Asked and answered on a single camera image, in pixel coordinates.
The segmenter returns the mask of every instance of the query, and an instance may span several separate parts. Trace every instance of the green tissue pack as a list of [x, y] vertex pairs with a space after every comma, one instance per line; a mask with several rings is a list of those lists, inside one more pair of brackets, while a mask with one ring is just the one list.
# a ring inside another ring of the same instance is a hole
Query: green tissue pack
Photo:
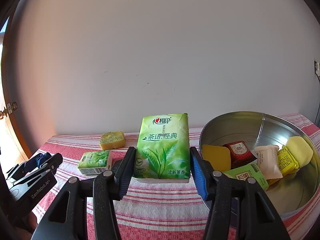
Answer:
[[188, 114], [144, 117], [133, 176], [145, 183], [188, 183], [189, 151]]
[[228, 177], [239, 180], [246, 180], [249, 177], [253, 177], [260, 184], [263, 190], [267, 190], [269, 187], [268, 182], [263, 177], [256, 163], [249, 163], [230, 171], [224, 171], [223, 173]]
[[85, 152], [78, 164], [82, 174], [100, 174], [110, 170], [112, 165], [112, 154], [109, 150], [98, 152]]

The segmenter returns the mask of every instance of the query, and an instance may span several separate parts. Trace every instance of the striped tablecloth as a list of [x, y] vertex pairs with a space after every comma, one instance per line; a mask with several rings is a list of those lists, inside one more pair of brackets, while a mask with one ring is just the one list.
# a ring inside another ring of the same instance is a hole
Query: striped tablecloth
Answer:
[[[302, 129], [320, 151], [320, 129], [301, 114], [282, 116]], [[190, 146], [199, 146], [202, 128], [189, 130]], [[136, 146], [139, 133], [126, 133], [126, 147], [111, 150], [114, 161], [122, 159], [129, 146]], [[57, 184], [34, 208], [38, 222], [59, 190], [72, 176], [87, 179], [78, 169], [84, 152], [100, 149], [100, 135], [53, 136], [37, 153], [56, 153], [63, 156], [63, 163], [55, 175]], [[296, 215], [284, 220], [291, 239], [299, 240], [308, 232], [320, 213], [320, 188], [314, 197]], [[165, 240], [202, 239], [208, 209], [197, 194], [193, 179], [188, 184], [144, 184], [131, 180], [127, 195], [114, 202], [122, 239]], [[92, 198], [87, 200], [88, 239], [95, 239]], [[235, 232], [230, 230], [229, 238]]]

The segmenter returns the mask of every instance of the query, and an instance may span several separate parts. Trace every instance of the yellow object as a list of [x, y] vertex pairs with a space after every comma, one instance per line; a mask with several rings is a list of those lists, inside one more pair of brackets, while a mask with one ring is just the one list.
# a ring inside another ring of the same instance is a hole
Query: yellow object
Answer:
[[290, 154], [297, 160], [299, 168], [302, 168], [311, 161], [313, 150], [302, 137], [290, 137], [285, 146]]
[[204, 160], [209, 161], [216, 171], [231, 169], [230, 150], [223, 146], [202, 145], [201, 153]]
[[125, 146], [123, 132], [108, 132], [101, 136], [100, 147], [102, 150], [118, 149]]
[[[282, 149], [277, 152], [279, 169], [283, 176], [298, 171], [299, 164], [296, 159], [290, 154], [286, 146], [282, 146]], [[277, 182], [279, 179], [268, 179], [268, 184], [271, 185]]]

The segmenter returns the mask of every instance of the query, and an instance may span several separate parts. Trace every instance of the finger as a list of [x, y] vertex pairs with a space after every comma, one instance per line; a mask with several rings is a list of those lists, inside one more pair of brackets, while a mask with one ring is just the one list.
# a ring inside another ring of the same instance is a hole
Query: finger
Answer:
[[30, 212], [30, 214], [28, 215], [28, 222], [32, 229], [36, 229], [36, 227], [38, 226], [37, 217], [33, 212]]
[[17, 234], [21, 240], [30, 240], [31, 239], [31, 234], [28, 231], [21, 229], [21, 228], [15, 228], [15, 231], [17, 232]]

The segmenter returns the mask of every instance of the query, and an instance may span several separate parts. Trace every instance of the silver screw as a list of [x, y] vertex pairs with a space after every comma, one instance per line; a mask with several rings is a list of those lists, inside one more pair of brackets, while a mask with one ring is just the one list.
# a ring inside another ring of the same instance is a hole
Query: silver screw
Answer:
[[105, 177], [109, 177], [111, 175], [112, 175], [112, 171], [111, 170], [107, 170], [107, 171], [103, 172], [103, 176], [105, 176]]
[[252, 177], [248, 178], [247, 181], [250, 183], [250, 184], [255, 184], [256, 183], [256, 180]]
[[215, 177], [220, 177], [222, 175], [222, 173], [221, 173], [221, 171], [214, 171], [212, 173], [212, 175], [215, 176]]
[[70, 182], [70, 183], [75, 183], [77, 180], [78, 180], [77, 177], [71, 177], [71, 178], [69, 179], [69, 182]]

